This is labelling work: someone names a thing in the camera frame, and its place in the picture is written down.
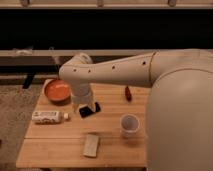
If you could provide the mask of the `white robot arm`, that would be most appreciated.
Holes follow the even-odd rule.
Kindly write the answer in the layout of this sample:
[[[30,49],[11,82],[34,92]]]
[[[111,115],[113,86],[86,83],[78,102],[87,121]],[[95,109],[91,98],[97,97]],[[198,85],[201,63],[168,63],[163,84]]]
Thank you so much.
[[[92,102],[93,83],[148,88],[148,171],[213,171],[213,52],[163,50],[101,63],[80,53],[59,76],[75,105]]]

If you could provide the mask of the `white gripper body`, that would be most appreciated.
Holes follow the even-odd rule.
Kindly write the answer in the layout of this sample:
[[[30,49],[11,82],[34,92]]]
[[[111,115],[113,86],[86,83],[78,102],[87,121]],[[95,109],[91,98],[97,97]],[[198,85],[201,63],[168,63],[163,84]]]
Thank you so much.
[[[84,96],[71,96],[71,100],[73,103],[73,110],[74,112],[77,112],[80,105],[87,105],[92,111],[95,111],[95,104],[93,99],[93,94],[88,93]]]

